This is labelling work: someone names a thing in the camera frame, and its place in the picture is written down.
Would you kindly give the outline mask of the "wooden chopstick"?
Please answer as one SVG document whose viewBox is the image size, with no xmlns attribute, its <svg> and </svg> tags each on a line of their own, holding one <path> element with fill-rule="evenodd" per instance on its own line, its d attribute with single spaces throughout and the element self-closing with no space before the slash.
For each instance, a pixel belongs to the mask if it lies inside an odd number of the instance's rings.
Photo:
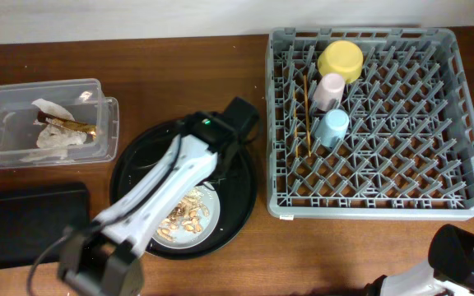
<svg viewBox="0 0 474 296">
<path fill-rule="evenodd" d="M 309 97 L 308 97 L 308 79 L 306 74 L 303 75 L 304 81 L 304 115 L 305 115 L 305 138 L 307 143 L 308 157 L 312 155 L 311 151 L 311 136 L 310 136 L 310 122 L 309 122 Z"/>
<path fill-rule="evenodd" d="M 295 160 L 299 158 L 299 151 L 298 151 L 298 118 L 297 118 L 297 99 L 296 99 L 296 91 L 293 91 L 293 125 L 294 125 L 294 137 L 293 137 L 293 146 L 294 146 L 294 155 L 295 155 Z"/>
</svg>

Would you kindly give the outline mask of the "grey plate with food scraps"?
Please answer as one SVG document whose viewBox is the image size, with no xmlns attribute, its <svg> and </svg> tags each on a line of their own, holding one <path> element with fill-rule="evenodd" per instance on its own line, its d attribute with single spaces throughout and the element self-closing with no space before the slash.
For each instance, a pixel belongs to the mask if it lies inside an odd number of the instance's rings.
<svg viewBox="0 0 474 296">
<path fill-rule="evenodd" d="M 153 239 L 171 249 L 194 247 L 210 236 L 220 213 L 221 204 L 216 191 L 196 186 L 160 222 Z"/>
</svg>

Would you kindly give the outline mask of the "light blue cup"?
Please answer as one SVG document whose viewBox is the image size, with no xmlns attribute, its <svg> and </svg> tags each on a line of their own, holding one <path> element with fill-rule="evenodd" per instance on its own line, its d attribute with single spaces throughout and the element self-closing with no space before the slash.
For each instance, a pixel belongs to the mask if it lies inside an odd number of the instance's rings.
<svg viewBox="0 0 474 296">
<path fill-rule="evenodd" d="M 349 116 L 341 109 L 331 109 L 322 117 L 314 132 L 314 137 L 327 148 L 333 148 L 346 135 Z"/>
</svg>

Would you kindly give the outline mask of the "pink cup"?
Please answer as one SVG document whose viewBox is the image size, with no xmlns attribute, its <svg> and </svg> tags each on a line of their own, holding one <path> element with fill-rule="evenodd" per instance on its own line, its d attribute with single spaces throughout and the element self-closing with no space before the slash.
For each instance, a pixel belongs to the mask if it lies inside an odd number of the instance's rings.
<svg viewBox="0 0 474 296">
<path fill-rule="evenodd" d="M 313 95 L 317 108 L 324 112 L 333 109 L 341 102 L 344 89 L 345 80 L 341 75 L 331 72 L 323 76 Z"/>
</svg>

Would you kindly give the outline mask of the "yellow bowl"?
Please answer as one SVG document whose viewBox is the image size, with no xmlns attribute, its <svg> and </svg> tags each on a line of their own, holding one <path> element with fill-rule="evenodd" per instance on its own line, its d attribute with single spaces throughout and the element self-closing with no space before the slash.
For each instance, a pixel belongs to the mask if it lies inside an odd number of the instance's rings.
<svg viewBox="0 0 474 296">
<path fill-rule="evenodd" d="M 357 80 L 364 64 L 360 47 L 351 41 L 338 40 L 330 43 L 318 57 L 318 71 L 321 76 L 336 73 L 347 84 Z"/>
</svg>

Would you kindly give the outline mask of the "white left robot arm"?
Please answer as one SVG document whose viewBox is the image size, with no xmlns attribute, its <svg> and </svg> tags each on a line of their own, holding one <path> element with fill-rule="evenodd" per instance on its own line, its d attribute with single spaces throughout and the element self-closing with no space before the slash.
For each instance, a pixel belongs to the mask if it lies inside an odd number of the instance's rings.
<svg viewBox="0 0 474 296">
<path fill-rule="evenodd" d="M 39 264 L 58 249 L 58 278 L 79 294 L 139 294 L 141 258 L 160 222 L 199 183 L 229 170 L 259 120 L 255 106 L 235 97 L 221 113 L 197 111 L 176 121 L 170 147 L 133 189 L 86 227 L 67 228 L 35 259 L 26 292 L 34 294 Z"/>
</svg>

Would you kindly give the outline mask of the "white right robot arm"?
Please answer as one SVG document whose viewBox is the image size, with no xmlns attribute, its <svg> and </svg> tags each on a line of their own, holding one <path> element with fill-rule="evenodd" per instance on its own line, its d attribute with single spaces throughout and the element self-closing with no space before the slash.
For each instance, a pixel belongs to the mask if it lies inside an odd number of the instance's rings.
<svg viewBox="0 0 474 296">
<path fill-rule="evenodd" d="M 474 234 L 446 224 L 433 237 L 428 257 L 409 271 L 367 284 L 368 296 L 474 296 Z"/>
</svg>

